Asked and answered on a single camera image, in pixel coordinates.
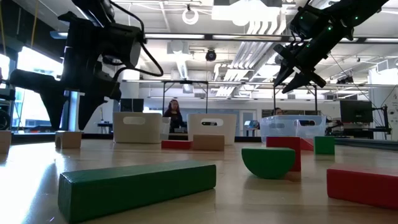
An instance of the clear plastic bin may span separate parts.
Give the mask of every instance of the clear plastic bin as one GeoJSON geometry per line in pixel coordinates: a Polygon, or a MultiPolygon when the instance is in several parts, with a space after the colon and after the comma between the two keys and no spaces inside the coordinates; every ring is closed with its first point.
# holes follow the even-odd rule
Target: clear plastic bin
{"type": "Polygon", "coordinates": [[[268,136],[324,136],[326,128],[326,116],[278,115],[262,118],[260,121],[263,142],[268,136]]]}
{"type": "Polygon", "coordinates": [[[160,124],[160,140],[169,140],[170,120],[171,118],[162,118],[162,123],[160,124]]]}

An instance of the green rectangular block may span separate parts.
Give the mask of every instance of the green rectangular block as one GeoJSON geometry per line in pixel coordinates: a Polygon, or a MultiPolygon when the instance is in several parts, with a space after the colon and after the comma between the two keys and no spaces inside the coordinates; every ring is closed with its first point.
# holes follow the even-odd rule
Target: green rectangular block
{"type": "Polygon", "coordinates": [[[335,138],[330,136],[316,136],[313,140],[313,151],[317,155],[334,155],[335,138]]]}
{"type": "Polygon", "coordinates": [[[64,172],[58,206],[69,223],[76,223],[215,186],[216,166],[200,161],[64,172]]]}

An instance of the woman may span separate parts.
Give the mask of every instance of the woman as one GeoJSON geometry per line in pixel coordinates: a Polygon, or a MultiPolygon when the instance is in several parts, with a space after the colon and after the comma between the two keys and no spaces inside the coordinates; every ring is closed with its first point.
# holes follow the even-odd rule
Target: woman
{"type": "Polygon", "coordinates": [[[170,133],[174,133],[175,128],[185,127],[185,124],[182,121],[180,107],[178,105],[177,100],[170,101],[169,108],[164,113],[164,117],[171,118],[170,119],[170,133]]]}
{"type": "Polygon", "coordinates": [[[280,108],[275,108],[274,110],[272,110],[272,114],[271,115],[283,115],[284,112],[282,111],[282,109],[280,108]]]}

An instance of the red block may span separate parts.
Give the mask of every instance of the red block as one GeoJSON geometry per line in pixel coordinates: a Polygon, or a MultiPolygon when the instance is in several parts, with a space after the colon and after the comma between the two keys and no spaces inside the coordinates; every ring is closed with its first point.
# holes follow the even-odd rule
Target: red block
{"type": "Polygon", "coordinates": [[[301,150],[313,151],[313,139],[302,138],[300,142],[300,148],[301,150]]]}
{"type": "Polygon", "coordinates": [[[326,178],[331,198],[398,210],[398,170],[335,164],[326,178]]]}
{"type": "Polygon", "coordinates": [[[192,141],[163,140],[162,149],[192,149],[192,141]]]}
{"type": "Polygon", "coordinates": [[[295,151],[295,162],[290,171],[301,171],[301,139],[298,137],[267,137],[267,147],[287,147],[295,151]]]}

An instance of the green block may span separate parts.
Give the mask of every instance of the green block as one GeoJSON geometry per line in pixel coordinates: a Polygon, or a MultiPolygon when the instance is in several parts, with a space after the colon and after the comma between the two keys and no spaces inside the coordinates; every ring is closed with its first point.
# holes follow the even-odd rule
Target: green block
{"type": "Polygon", "coordinates": [[[264,179],[279,179],[294,165],[295,152],[279,147],[242,148],[244,165],[254,175],[264,179]]]}
{"type": "Polygon", "coordinates": [[[317,155],[334,155],[335,138],[330,136],[316,136],[313,140],[313,151],[317,155]]]}
{"type": "Polygon", "coordinates": [[[76,223],[215,186],[216,166],[199,161],[64,172],[58,206],[69,223],[76,223]]]}

